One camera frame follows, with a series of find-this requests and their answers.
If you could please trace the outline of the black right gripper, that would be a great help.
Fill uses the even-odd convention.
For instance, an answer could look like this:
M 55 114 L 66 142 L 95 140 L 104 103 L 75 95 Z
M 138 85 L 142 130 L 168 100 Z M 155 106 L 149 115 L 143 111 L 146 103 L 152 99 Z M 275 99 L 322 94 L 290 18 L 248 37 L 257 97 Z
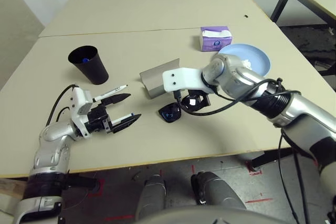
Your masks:
M 208 94 L 202 90 L 188 90 L 189 105 L 191 106 L 210 106 Z

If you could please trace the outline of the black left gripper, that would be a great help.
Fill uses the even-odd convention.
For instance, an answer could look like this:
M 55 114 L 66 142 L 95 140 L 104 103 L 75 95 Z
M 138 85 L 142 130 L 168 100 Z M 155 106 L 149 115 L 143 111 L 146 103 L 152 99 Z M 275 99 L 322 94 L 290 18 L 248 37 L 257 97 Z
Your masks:
M 110 117 L 106 111 L 105 105 L 119 103 L 128 98 L 130 93 L 121 93 L 109 96 L 101 100 L 102 104 L 99 104 L 95 108 L 92 108 L 87 117 L 87 130 L 89 133 L 105 131 L 106 133 L 116 133 L 129 127 L 136 120 L 140 118 L 142 114 L 129 114 L 117 120 L 111 122 Z

